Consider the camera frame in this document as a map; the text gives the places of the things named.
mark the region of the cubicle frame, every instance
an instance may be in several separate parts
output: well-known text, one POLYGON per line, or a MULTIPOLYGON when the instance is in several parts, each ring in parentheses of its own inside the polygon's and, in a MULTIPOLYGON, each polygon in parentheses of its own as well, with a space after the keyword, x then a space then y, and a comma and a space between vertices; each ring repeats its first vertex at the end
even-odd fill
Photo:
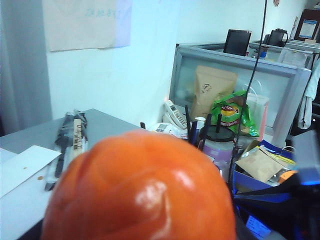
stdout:
MULTIPOLYGON (((185 105, 191 107, 192 105, 191 102, 179 99, 175 96, 176 87, 178 85, 177 80, 178 76, 180 76, 183 57, 192 57, 209 62, 218 62, 221 64, 234 65, 240 68, 253 70, 256 59, 217 51, 223 48, 224 43, 176 45, 169 95, 170 100, 172 100, 174 104, 181 107, 184 107, 185 105)), ((259 60, 256 70, 288 77, 291 81, 291 84, 288 84, 286 87, 285 91, 287 92, 287 97, 282 99, 272 129, 266 129, 266 134, 272 136, 271 143, 275 146, 283 146, 304 94, 311 71, 306 68, 297 68, 293 65, 266 60, 259 60)))

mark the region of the black monitor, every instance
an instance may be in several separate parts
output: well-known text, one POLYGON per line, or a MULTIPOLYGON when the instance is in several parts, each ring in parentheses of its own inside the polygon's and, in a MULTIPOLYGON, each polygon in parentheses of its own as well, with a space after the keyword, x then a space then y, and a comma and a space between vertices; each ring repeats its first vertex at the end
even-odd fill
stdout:
POLYGON ((229 29, 223 52, 245 56, 251 37, 251 31, 229 29))
POLYGON ((272 30, 267 41, 267 45, 282 47, 285 33, 283 31, 272 30))

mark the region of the desk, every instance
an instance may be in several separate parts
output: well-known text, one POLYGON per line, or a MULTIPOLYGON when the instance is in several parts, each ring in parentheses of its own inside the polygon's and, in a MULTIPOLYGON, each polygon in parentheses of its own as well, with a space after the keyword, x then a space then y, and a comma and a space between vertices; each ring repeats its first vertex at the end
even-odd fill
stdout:
MULTIPOLYGON (((96 109, 85 111, 85 116, 88 120, 89 149, 105 137, 139 129, 133 124, 96 109)), ((61 118, 0 137, 1 148, 16 154, 23 152, 32 145, 53 150, 58 129, 62 123, 63 119, 61 118)), ((1 240, 19 238, 44 217, 51 191, 44 191, 45 180, 38 180, 37 178, 45 176, 46 170, 47 167, 43 168, 1 198, 1 240)))

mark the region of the poster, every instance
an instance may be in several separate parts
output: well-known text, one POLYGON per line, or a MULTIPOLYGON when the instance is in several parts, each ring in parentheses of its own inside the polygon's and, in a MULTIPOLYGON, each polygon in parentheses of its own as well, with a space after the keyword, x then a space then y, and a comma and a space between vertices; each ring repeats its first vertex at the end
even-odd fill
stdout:
POLYGON ((132 0, 42 0, 50 51, 128 46, 132 0))
POLYGON ((303 24, 299 33, 299 38, 312 39, 314 31, 316 29, 317 21, 315 20, 303 20, 303 24))

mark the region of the orange fruit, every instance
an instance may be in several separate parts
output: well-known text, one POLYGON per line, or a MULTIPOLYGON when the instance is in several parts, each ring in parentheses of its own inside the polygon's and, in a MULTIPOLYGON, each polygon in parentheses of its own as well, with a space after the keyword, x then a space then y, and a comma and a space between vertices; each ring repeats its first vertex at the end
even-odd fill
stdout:
POLYGON ((42 240, 235 240, 228 188, 194 146, 133 131, 72 161, 55 186, 42 240))

